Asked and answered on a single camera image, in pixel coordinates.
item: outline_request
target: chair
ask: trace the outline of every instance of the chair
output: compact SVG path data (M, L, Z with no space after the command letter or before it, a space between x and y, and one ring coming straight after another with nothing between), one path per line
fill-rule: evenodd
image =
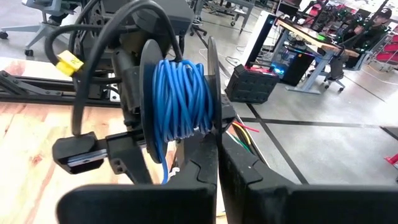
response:
M34 38L25 45L25 55L33 56L33 50L30 48L41 38L47 36L49 33L57 29L55 26L51 26L47 23L47 15L50 14L53 16L61 16L64 13L73 14L72 10L69 10L70 3L73 2L76 4L80 1L62 1L62 0L22 0L22 4L31 7L34 9L38 9L42 11L43 21L39 25L33 26L17 26L17 27L2 27L0 32L0 39L7 39L8 34L7 31L12 32L35 32L36 35ZM58 36L64 43L68 43L68 39L63 35Z
M364 64L364 62L369 58L370 55L372 55L373 53L371 51L366 51L365 53L362 53L359 60L356 62L355 66L353 68L343 68L343 70L347 70L347 71L359 71L362 68L362 65ZM340 80L336 80L336 81L330 81L328 80L328 78L330 77L330 74L328 72L321 72L321 74L319 74L321 76L324 76L324 82L328 82L327 85L325 85L325 89L328 89L330 87L330 85L335 82L337 84L339 84L341 86L341 88L339 89L339 91L343 91L344 88L346 88L344 86L344 84L342 84L340 82Z

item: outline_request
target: gray floor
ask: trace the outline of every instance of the gray floor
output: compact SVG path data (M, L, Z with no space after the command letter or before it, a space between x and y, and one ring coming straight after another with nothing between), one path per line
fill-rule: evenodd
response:
M20 1L0 0L0 27L35 24L41 14L35 9L24 7ZM239 57L236 46L245 46L256 23L260 9L255 9L244 32L240 35L242 19L234 27L231 17L202 14L203 28L216 39L219 60L229 73L234 66L226 56ZM73 16L65 19L72 23ZM0 42L0 57L23 58L24 44L33 34L9 33L9 40ZM56 50L65 49L56 43ZM200 39L194 35L186 37L185 58L206 66L206 50ZM33 47L34 58L29 60L47 61L43 41ZM338 93L338 86L332 85L325 91L322 78L316 88L322 95L308 95L286 91L278 84L269 101L254 106L261 118L288 121L318 121L344 124L375 124L398 126L398 83L395 73L376 73L368 67L365 72L348 72L343 83L346 89ZM244 104L233 103L240 116L255 118ZM298 178L282 157L275 142L265 133L259 123L248 125L261 130L251 133L268 164L293 182ZM398 152L398 141L378 128L347 128L325 126L302 126L267 124L276 140L288 152L310 184L377 184L395 185L398 171L383 158Z

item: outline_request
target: blue cable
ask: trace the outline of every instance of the blue cable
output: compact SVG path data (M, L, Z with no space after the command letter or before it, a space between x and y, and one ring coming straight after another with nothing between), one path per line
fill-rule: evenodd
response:
M154 132L157 156L163 167L163 181L169 179L163 143L193 136L198 128L211 131L213 99L203 72L203 64L189 60L179 63L161 60L152 82Z

